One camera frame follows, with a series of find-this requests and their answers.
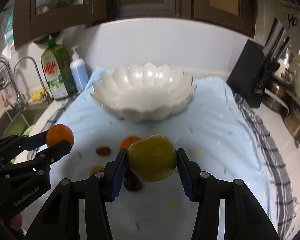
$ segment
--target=black knife block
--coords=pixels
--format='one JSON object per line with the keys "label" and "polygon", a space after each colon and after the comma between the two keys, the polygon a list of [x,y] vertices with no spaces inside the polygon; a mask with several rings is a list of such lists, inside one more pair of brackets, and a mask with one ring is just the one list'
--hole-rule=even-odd
{"label": "black knife block", "polygon": [[261,66],[265,60],[262,49],[261,45],[247,40],[227,80],[229,87],[241,95],[250,107],[260,107],[265,89],[264,84],[259,84]]}

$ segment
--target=blue and white soap dispenser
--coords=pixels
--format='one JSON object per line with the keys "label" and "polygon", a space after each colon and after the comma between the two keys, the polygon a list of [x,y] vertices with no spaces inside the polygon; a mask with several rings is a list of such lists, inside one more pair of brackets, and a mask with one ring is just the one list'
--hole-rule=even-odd
{"label": "blue and white soap dispenser", "polygon": [[72,76],[77,87],[78,92],[82,92],[88,83],[88,74],[86,70],[86,64],[82,58],[79,58],[79,54],[75,51],[78,46],[72,47],[72,62],[70,68]]}

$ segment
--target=light blue tablecloth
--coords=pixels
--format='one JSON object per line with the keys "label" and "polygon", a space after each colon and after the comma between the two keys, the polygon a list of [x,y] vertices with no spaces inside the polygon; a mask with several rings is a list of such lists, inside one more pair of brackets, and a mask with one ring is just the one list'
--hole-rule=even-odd
{"label": "light blue tablecloth", "polygon": [[[269,182],[254,134],[242,117],[231,89],[221,78],[195,80],[197,90],[181,114],[162,122],[132,123],[108,115],[92,100],[91,83],[99,82],[104,72],[98,69],[93,73],[86,89],[58,120],[71,128],[75,142],[70,154],[52,165],[52,188],[62,178],[86,179],[90,168],[105,166],[114,160],[119,144],[126,136],[144,138],[162,133],[176,149],[184,148],[189,159],[197,162],[201,170],[227,181],[243,179],[271,217],[274,200],[269,195]],[[95,149],[101,145],[108,145],[111,155],[96,155]],[[23,212],[25,227],[50,192]],[[114,239],[123,240],[190,239],[198,208],[197,203],[191,203],[185,196],[177,171],[160,182],[143,182],[140,192],[131,193],[122,186],[119,197],[106,206]],[[80,214],[84,217],[84,206],[81,209]],[[220,200],[218,239],[223,239],[224,223],[225,205],[224,200]]]}

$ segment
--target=scissors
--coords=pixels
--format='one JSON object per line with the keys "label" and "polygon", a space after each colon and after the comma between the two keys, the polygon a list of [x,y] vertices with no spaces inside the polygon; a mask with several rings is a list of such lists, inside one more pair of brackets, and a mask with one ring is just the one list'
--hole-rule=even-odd
{"label": "scissors", "polygon": [[289,27],[288,27],[288,30],[289,30],[291,26],[297,26],[298,19],[296,17],[294,17],[292,13],[289,13],[288,22],[289,22]]}

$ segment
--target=bottle label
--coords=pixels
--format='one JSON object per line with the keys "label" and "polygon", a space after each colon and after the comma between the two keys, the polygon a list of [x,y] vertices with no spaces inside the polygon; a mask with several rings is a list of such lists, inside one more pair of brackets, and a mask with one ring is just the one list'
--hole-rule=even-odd
{"label": "bottle label", "polygon": [[62,80],[60,69],[54,55],[48,54],[43,56],[42,65],[52,96],[55,99],[67,97],[68,92]]}

